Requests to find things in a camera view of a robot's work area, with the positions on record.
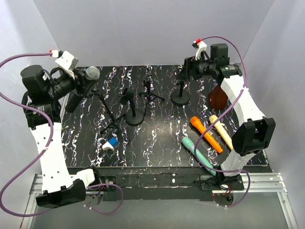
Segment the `silver-headed black microphone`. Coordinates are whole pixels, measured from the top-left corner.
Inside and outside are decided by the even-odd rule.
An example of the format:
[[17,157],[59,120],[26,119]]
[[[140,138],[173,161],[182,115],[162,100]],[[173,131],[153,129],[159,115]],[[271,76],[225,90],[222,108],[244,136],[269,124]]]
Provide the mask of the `silver-headed black microphone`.
[[91,97],[91,88],[100,78],[100,70],[95,66],[90,66],[86,70],[76,68],[73,73],[76,93],[72,93],[67,101],[65,110],[68,113],[73,113],[83,98]]

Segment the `black round-base stand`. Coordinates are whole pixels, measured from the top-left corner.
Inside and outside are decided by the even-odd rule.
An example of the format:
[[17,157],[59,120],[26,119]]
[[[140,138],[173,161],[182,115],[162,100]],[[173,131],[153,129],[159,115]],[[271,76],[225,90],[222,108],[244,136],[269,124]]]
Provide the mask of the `black round-base stand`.
[[190,94],[183,91],[183,87],[185,85],[184,81],[179,81],[177,84],[179,86],[179,89],[175,89],[171,95],[171,101],[178,106],[183,106],[189,103],[190,101]]
[[122,105],[129,104],[130,109],[125,114],[125,121],[130,126],[138,126],[144,121],[144,113],[142,110],[135,107],[134,103],[135,91],[130,88],[125,88],[120,95],[119,103]]

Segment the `black tripod microphone stand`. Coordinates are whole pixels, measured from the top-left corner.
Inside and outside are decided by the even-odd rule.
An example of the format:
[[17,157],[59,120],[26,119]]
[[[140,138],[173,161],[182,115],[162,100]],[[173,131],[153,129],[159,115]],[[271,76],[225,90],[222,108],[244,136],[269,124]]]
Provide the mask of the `black tripod microphone stand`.
[[160,96],[152,93],[152,91],[151,91],[151,79],[150,79],[149,75],[147,75],[145,77],[145,80],[143,81],[143,85],[146,88],[146,92],[139,92],[138,95],[140,97],[143,96],[144,98],[146,98],[146,104],[154,101],[155,99],[160,99],[161,101],[165,101],[165,99],[163,97],[160,97]]

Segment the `orange microphone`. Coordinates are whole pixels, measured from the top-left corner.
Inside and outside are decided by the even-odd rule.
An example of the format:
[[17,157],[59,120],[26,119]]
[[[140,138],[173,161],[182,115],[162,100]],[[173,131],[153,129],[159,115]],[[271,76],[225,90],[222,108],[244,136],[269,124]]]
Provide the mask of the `orange microphone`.
[[[190,119],[190,122],[192,124],[192,126],[194,128],[196,128],[201,134],[203,134],[206,131],[206,128],[204,127],[204,125],[202,124],[201,120],[196,117],[193,116]],[[207,142],[213,147],[213,149],[216,150],[217,153],[222,153],[223,149],[222,147],[219,145],[219,143],[212,137],[212,135],[209,132],[206,132],[206,134],[204,135],[204,138],[207,140]]]

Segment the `black shock-mount tripod stand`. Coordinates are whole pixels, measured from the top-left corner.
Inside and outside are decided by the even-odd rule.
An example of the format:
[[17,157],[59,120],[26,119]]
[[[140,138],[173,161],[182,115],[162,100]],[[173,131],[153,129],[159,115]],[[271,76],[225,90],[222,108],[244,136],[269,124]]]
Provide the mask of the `black shock-mount tripod stand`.
[[99,92],[98,90],[91,90],[91,94],[95,95],[99,98],[100,102],[103,104],[106,113],[108,115],[108,117],[110,118],[111,122],[109,125],[107,125],[106,128],[102,129],[100,131],[100,135],[104,138],[106,138],[107,136],[107,132],[109,130],[115,130],[116,132],[122,132],[122,128],[120,126],[121,120],[123,118],[125,118],[126,114],[122,114],[121,116],[119,116],[118,118],[115,118],[112,111],[110,110],[110,108],[108,107],[108,105],[106,104],[105,98],[103,96],[103,94],[101,92]]

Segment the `cream wooden microphone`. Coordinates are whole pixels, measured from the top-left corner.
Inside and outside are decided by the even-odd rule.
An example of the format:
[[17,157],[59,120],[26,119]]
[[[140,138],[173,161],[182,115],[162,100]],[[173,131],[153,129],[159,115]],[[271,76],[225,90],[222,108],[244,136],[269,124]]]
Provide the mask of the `cream wooden microphone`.
[[220,136],[225,141],[225,143],[228,145],[228,147],[232,150],[233,149],[232,139],[228,135],[225,128],[223,127],[222,123],[220,121],[216,121],[217,119],[218,119],[218,117],[216,115],[212,115],[209,117],[210,123],[214,124],[214,127],[216,128],[217,132],[220,134]]

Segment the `mint green toy microphone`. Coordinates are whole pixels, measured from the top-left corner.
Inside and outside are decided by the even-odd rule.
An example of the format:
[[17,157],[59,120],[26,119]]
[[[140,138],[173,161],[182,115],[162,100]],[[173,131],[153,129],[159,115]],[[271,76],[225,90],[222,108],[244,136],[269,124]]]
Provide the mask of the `mint green toy microphone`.
[[205,168],[208,172],[210,172],[211,175],[216,176],[216,172],[211,170],[211,168],[213,167],[212,164],[209,162],[209,160],[207,158],[205,158],[205,156],[198,150],[196,149],[196,151],[194,150],[194,143],[191,139],[189,139],[188,137],[184,137],[182,139],[182,145],[188,149],[193,155],[197,155],[197,158],[199,159],[200,163],[202,165],[205,165]]

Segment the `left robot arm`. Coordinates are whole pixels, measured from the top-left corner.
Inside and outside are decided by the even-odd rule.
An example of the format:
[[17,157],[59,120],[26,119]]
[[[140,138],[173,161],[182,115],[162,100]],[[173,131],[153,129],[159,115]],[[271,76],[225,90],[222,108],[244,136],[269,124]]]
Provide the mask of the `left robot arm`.
[[20,73],[27,91],[22,102],[30,109],[24,111],[28,127],[35,139],[42,172],[42,194],[36,203],[44,208],[58,208],[84,201],[86,188],[96,191],[101,187],[101,178],[92,168],[70,176],[61,141],[61,105],[59,98],[73,90],[72,79],[62,74],[54,82],[40,65],[31,65]]

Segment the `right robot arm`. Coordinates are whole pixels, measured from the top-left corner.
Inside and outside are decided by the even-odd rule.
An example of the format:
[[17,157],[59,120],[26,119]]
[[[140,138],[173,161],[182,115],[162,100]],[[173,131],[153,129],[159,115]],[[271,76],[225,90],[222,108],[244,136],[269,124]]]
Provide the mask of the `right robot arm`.
[[265,117],[258,109],[245,86],[245,74],[238,65],[230,64],[227,44],[211,45],[207,58],[204,57],[207,45],[203,41],[195,41],[193,47],[197,49],[196,55],[184,60],[178,79],[198,79],[211,75],[230,101],[240,125],[232,137],[230,154],[220,164],[214,177],[206,181],[210,186],[217,185],[225,190],[241,180],[241,170],[250,159],[268,148],[275,130],[275,120]]

